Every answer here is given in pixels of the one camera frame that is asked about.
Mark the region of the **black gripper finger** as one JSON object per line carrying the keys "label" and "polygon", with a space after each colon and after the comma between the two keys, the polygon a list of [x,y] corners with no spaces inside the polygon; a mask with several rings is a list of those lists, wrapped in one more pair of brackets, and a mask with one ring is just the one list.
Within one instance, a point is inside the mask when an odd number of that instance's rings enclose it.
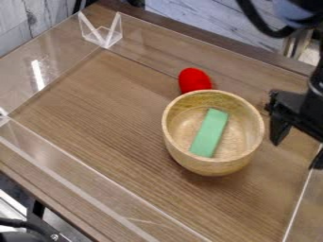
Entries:
{"label": "black gripper finger", "polygon": [[312,169],[323,170],[323,148],[320,150],[312,162]]}
{"label": "black gripper finger", "polygon": [[280,113],[274,113],[270,117],[270,141],[274,146],[280,146],[288,137],[292,124]]}

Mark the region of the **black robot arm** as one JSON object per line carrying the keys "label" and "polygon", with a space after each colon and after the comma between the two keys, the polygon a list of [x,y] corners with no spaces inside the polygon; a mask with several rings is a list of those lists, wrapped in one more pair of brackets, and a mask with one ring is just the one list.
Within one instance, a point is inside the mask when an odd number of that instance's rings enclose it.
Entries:
{"label": "black robot arm", "polygon": [[[256,28],[269,37],[284,39],[298,30],[323,25],[323,0],[273,0],[278,17],[286,25],[274,30],[252,0],[237,0],[242,12]],[[320,62],[312,73],[309,89],[304,94],[285,90],[270,91],[266,104],[270,114],[270,141],[280,146],[297,128],[323,145],[323,34],[320,45]]]}

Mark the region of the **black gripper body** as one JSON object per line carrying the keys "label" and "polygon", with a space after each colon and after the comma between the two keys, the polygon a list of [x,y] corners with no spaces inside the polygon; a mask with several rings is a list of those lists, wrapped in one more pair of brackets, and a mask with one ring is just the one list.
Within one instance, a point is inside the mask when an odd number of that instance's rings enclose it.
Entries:
{"label": "black gripper body", "polygon": [[304,94],[284,90],[270,91],[266,104],[270,117],[280,113],[297,128],[318,142],[323,142],[323,81],[312,80]]}

